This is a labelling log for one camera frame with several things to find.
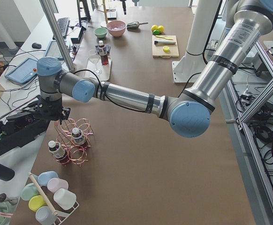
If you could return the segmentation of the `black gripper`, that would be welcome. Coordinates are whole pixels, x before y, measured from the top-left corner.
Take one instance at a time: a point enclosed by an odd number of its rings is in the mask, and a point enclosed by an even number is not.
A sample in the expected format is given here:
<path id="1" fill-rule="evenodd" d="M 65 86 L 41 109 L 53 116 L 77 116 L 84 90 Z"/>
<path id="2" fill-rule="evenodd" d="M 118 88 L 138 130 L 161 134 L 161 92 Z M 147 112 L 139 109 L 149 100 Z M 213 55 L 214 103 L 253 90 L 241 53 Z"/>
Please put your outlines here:
<path id="1" fill-rule="evenodd" d="M 37 104 L 34 107 L 35 112 L 33 117 L 38 120 L 59 120 L 62 124 L 64 120 L 68 120 L 71 112 L 71 108 L 62 107 L 62 99 L 50 101 L 47 97 L 43 99 L 41 96 L 37 96 Z"/>

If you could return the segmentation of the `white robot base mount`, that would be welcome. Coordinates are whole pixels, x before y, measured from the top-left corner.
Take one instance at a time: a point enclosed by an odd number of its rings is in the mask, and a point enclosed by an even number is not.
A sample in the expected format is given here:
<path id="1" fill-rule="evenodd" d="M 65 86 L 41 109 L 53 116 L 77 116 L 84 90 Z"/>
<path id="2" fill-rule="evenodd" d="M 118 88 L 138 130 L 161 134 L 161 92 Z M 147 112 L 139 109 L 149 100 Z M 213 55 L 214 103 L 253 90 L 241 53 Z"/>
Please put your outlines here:
<path id="1" fill-rule="evenodd" d="M 221 0 L 200 0 L 197 4 L 186 53 L 179 61 L 172 62 L 175 83 L 185 83 L 205 68 L 203 59 L 206 43 L 218 18 Z"/>

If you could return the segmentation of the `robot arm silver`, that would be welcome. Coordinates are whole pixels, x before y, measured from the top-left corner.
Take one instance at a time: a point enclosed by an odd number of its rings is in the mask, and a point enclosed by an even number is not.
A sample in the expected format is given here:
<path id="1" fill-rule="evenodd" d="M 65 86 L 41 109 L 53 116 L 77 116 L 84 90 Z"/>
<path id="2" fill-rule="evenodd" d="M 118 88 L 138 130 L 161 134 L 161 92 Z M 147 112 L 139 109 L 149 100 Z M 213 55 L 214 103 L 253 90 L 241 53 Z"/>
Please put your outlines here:
<path id="1" fill-rule="evenodd" d="M 273 0 L 234 1 L 228 8 L 227 23 L 227 34 L 216 52 L 203 63 L 195 83 L 177 97 L 156 96 L 96 77 L 81 78 L 64 70 L 55 58 L 41 58 L 37 62 L 40 95 L 35 117 L 66 120 L 70 110 L 63 108 L 62 95 L 84 103 L 97 98 L 135 112 L 153 113 L 168 121 L 180 136 L 200 136 L 210 125 L 215 100 L 222 89 L 258 39 L 273 29 Z"/>

